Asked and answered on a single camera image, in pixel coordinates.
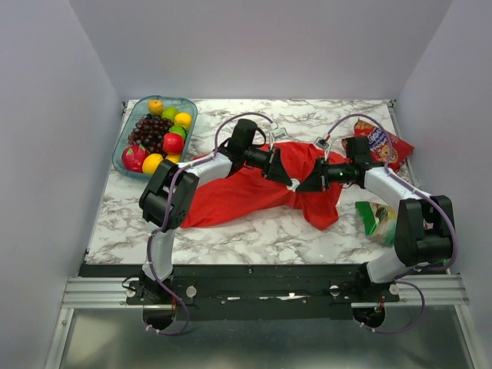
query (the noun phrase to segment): red apple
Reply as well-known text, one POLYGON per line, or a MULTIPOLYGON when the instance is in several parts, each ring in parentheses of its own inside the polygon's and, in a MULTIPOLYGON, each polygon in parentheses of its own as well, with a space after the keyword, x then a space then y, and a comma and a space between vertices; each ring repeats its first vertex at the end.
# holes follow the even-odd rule
POLYGON ((141 173, 141 167, 147 155, 148 151, 143 145, 131 145, 123 151, 121 161, 123 161, 123 165, 129 171, 138 171, 141 173))
POLYGON ((180 154, 185 146, 185 141, 177 133, 168 132, 164 135, 162 149, 171 155, 180 154))

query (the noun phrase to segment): black mounting plate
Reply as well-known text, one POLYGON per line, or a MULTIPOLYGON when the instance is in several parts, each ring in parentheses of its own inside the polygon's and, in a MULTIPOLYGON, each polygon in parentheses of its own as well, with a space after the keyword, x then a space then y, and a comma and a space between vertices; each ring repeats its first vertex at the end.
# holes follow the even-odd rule
MULTIPOLYGON (((352 319, 351 303, 399 301, 387 286, 361 297, 356 290, 357 264, 318 265, 175 265, 165 284, 183 298, 194 321, 299 319, 352 319), (186 289, 194 286, 190 298, 186 289)), ((141 275, 130 283, 136 295, 131 305, 171 304, 171 297, 154 281, 141 275)), ((177 305, 177 319, 184 315, 177 305)))

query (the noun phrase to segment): red shirt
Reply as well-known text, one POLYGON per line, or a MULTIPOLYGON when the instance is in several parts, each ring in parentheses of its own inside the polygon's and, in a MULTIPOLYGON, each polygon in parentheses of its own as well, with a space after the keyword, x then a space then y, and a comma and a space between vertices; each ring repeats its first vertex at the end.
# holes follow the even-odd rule
MULTIPOLYGON (((291 178, 302 181, 312 172, 316 158, 324 155, 313 144, 285 142, 275 144, 281 149, 281 159, 291 178)), ((344 158, 330 153, 330 163, 344 158)), ((281 183, 261 177, 261 170, 242 168, 229 178, 218 179, 201 186, 191 204, 191 210, 181 225, 183 228, 207 227, 243 217, 253 211, 287 205, 301 209, 306 221, 324 230, 337 221, 335 205, 341 186, 331 184, 326 192, 293 192, 281 183)))

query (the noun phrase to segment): yellow fruit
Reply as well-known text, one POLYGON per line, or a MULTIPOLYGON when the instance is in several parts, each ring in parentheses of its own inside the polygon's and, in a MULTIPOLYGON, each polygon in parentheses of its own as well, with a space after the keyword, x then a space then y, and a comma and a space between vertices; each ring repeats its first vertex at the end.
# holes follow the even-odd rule
POLYGON ((164 158, 161 154, 150 154, 148 157, 145 158, 144 164, 141 167, 141 171, 143 171, 147 175, 152 175, 155 173, 155 170, 163 160, 164 158))
POLYGON ((192 120, 193 120, 193 118, 188 113, 179 113, 179 114, 176 114, 176 116, 175 116, 175 125, 180 125, 186 131, 189 131, 190 127, 191 127, 191 121, 192 120))
POLYGON ((173 163, 178 163, 180 159, 181 159, 181 155, 179 154, 166 156, 166 160, 170 160, 173 163))
POLYGON ((149 100, 147 106, 152 115, 161 115, 164 111, 164 104, 161 100, 149 100))

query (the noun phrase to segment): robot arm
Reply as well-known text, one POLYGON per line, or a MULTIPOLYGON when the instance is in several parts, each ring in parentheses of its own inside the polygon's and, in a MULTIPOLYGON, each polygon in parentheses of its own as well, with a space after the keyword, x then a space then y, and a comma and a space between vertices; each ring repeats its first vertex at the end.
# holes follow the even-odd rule
MULTIPOLYGON (((261 168, 266 179, 291 185, 291 179, 281 163, 280 149, 261 150, 253 145, 254 135, 260 131, 257 125, 241 119, 232 136, 206 157, 187 163, 173 164, 163 161, 152 176, 140 199, 144 219, 160 226, 167 206, 171 206, 169 219, 162 232, 153 239, 152 260, 157 276, 164 280, 172 272, 171 254, 175 229, 185 220, 197 187, 219 178, 233 175, 244 165, 261 168), (171 179, 178 169, 186 167, 175 181, 171 203, 168 192, 171 179)), ((398 209, 394 247, 379 258, 361 265, 362 285, 385 284, 419 264, 442 261, 452 254, 450 232, 432 207, 414 191, 409 184, 403 186, 395 175, 386 172, 383 164, 373 162, 366 137, 347 138, 348 163, 330 165, 318 158, 311 174, 297 187, 297 192, 326 191, 334 182, 355 183, 398 209), (432 224, 424 229, 424 221, 432 224)), ((452 206, 444 196, 431 197, 452 220, 452 206)), ((145 274, 152 277, 149 266, 145 274)))
MULTIPOLYGON (((292 184, 281 163, 281 149, 273 147, 265 151, 253 144, 257 131, 265 137, 256 123, 240 119, 232 136, 226 141, 227 145, 221 145, 216 153, 179 164, 163 161, 158 166, 140 198, 139 205, 147 222, 163 226, 151 241, 151 259, 159 279, 164 280, 172 273, 171 256, 176 228, 186 219, 198 187, 215 179, 229 177, 244 165, 260 168, 262 175, 268 180, 292 184), (171 203, 168 204, 171 182, 179 170, 183 172, 175 179, 171 203), (169 218, 167 224, 163 224, 168 206, 171 207, 169 218)), ((142 269, 147 277, 155 279, 148 263, 142 269)))

